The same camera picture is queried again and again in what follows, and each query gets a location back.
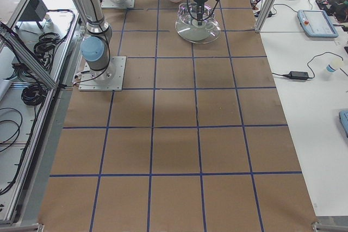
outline transparent plate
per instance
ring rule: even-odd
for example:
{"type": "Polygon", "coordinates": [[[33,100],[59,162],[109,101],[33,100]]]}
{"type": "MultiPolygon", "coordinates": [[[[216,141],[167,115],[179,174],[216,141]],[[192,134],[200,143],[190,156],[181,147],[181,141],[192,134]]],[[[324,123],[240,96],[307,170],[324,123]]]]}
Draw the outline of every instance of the transparent plate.
{"type": "Polygon", "coordinates": [[[183,39],[192,43],[213,42],[219,37],[221,29],[212,12],[211,7],[204,6],[203,22],[199,26],[195,19],[197,17],[197,4],[189,3],[187,5],[182,3],[179,5],[175,29],[183,39]]]}

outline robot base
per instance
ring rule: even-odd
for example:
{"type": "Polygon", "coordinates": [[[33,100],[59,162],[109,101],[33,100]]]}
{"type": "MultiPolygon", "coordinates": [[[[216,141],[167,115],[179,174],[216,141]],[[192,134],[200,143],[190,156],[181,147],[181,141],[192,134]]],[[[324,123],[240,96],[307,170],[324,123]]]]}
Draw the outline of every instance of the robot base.
{"type": "Polygon", "coordinates": [[[103,9],[127,9],[127,8],[134,8],[134,2],[135,0],[125,0],[120,3],[114,3],[111,0],[103,0],[102,2],[102,8],[103,9]]]}
{"type": "MultiPolygon", "coordinates": [[[[78,89],[80,91],[122,91],[123,77],[126,68],[126,57],[111,57],[110,63],[112,63],[116,68],[115,75],[111,80],[107,82],[91,80],[91,74],[84,74],[81,81],[88,81],[80,83],[78,89]]],[[[87,63],[84,70],[89,70],[87,63]]]]}

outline tiled surface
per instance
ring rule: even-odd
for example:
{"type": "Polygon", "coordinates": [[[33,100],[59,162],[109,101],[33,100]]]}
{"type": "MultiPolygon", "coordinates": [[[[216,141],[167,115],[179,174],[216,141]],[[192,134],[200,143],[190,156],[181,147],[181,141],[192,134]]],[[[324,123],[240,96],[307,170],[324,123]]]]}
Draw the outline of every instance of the tiled surface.
{"type": "Polygon", "coordinates": [[[221,0],[223,31],[206,45],[179,37],[177,7],[105,12],[111,54],[127,56],[123,91],[73,91],[45,231],[312,231],[249,0],[221,0]]]}

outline blue plastic device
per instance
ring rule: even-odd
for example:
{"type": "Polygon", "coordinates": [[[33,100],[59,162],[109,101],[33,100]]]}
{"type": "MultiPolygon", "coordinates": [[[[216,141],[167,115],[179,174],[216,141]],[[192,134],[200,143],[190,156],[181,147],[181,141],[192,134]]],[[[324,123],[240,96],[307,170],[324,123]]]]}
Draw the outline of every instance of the blue plastic device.
{"type": "Polygon", "coordinates": [[[338,33],[323,10],[299,10],[297,18],[309,37],[335,38],[338,33]]]}
{"type": "Polygon", "coordinates": [[[346,131],[346,135],[348,137],[348,110],[340,111],[339,119],[341,120],[343,128],[346,131]]]}

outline black connector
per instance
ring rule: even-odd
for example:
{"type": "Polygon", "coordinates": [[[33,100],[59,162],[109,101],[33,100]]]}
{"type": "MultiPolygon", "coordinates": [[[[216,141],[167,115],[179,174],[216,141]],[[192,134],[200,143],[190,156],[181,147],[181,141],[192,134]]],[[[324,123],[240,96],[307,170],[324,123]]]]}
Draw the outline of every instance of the black connector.
{"type": "Polygon", "coordinates": [[[308,80],[311,79],[311,77],[309,77],[307,72],[298,72],[298,71],[291,71],[288,74],[284,74],[284,77],[287,77],[289,79],[292,80],[308,80]]]}

